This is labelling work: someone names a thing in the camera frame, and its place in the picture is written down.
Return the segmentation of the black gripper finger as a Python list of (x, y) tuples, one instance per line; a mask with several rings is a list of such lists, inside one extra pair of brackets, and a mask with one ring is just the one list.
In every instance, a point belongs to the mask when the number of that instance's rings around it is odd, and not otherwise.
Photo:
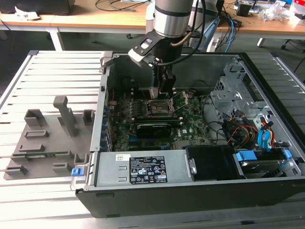
[(163, 75), (165, 72), (165, 67), (163, 66), (155, 66), (153, 69), (154, 81), (153, 86), (157, 88), (163, 87)]
[(161, 76), (159, 77), (159, 94), (171, 94), (175, 82), (176, 76), (172, 73), (172, 70), (162, 69)]

